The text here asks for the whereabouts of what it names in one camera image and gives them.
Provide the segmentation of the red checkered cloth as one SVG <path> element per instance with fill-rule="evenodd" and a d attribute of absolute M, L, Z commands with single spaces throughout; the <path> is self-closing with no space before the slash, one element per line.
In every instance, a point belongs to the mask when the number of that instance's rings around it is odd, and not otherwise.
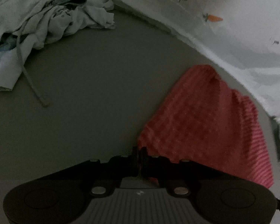
<path fill-rule="evenodd" d="M 269 151 L 250 97 L 210 65 L 187 70 L 137 140 L 151 156 L 189 159 L 270 188 Z"/>

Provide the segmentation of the white carrot print sheet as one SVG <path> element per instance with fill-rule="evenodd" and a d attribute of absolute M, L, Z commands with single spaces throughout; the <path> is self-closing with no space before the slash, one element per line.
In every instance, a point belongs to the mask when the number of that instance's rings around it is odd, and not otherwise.
<path fill-rule="evenodd" d="M 280 121 L 280 0 L 113 0 L 227 72 Z"/>

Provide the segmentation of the pale crumpled garment pile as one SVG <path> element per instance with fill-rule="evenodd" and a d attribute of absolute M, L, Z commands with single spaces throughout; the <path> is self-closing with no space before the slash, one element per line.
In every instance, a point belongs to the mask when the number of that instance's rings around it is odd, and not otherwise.
<path fill-rule="evenodd" d="M 53 6 L 52 0 L 0 0 L 0 91 L 11 91 L 24 75 L 43 106 L 47 100 L 25 69 L 31 51 L 89 28 L 114 27 L 112 0 L 87 0 L 83 6 Z"/>

